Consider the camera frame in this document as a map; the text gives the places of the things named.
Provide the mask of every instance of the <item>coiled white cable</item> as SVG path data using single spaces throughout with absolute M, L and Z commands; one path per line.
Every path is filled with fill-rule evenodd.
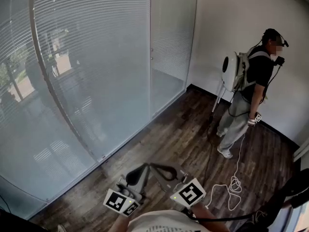
M 206 207 L 208 208 L 209 205 L 211 204 L 212 202 L 212 193 L 213 193 L 213 189 L 215 187 L 226 187 L 227 189 L 227 192 L 229 194 L 229 198 L 228 198 L 228 209 L 230 211 L 233 211 L 236 209 L 236 207 L 240 204 L 241 202 L 241 197 L 237 194 L 240 194 L 242 192 L 242 188 L 241 188 L 241 182 L 237 179 L 236 177 L 236 173 L 238 171 L 238 163 L 239 163 L 239 160 L 240 160 L 240 153 L 241 153 L 241 147 L 242 147 L 242 143 L 243 143 L 243 140 L 245 139 L 245 135 L 243 136 L 243 139 L 241 141 L 241 144 L 240 144 L 240 149 L 239 149 L 239 155 L 238 155 L 238 161 L 237 161 L 237 167 L 236 167 L 236 171 L 234 173 L 234 175 L 231 177 L 231 183 L 229 186 L 223 184 L 223 185 L 219 185 L 219 184 L 215 184 L 213 185 L 212 189 L 211 189 L 211 200 L 210 202 L 208 203 L 208 205 L 206 205 Z M 232 196 L 235 196 L 235 197 L 238 197 L 239 198 L 239 202 L 235 205 L 235 207 L 233 209 L 230 208 L 230 200 L 231 200 L 231 197 Z

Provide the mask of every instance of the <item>white round device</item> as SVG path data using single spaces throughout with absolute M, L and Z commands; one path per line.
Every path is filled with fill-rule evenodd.
M 227 91 L 232 92 L 237 75 L 238 57 L 236 52 L 229 53 L 223 62 L 222 83 Z

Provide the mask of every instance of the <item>man wearing backpack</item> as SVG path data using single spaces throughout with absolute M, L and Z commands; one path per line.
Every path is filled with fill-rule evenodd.
M 262 45 L 256 46 L 248 54 L 249 68 L 246 73 L 248 83 L 253 83 L 242 91 L 236 91 L 229 109 L 219 123 L 217 136 L 224 136 L 217 150 L 225 158 L 232 158 L 230 148 L 248 129 L 255 125 L 255 117 L 260 103 L 264 100 L 269 80 L 274 69 L 270 55 L 282 51 L 281 35 L 274 29 L 267 29 L 262 37 Z

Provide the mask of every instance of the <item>gray backpack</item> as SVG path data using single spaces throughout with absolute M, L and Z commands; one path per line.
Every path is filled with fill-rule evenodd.
M 255 84 L 255 81 L 249 83 L 247 80 L 247 71 L 250 66 L 249 65 L 250 59 L 255 58 L 257 56 L 265 56 L 271 59 L 270 56 L 266 52 L 263 52 L 263 51 L 256 52 L 249 57 L 253 49 L 254 48 L 250 49 L 247 53 L 240 53 L 238 55 L 237 75 L 233 83 L 233 92 L 242 91 L 246 87 L 252 84 Z

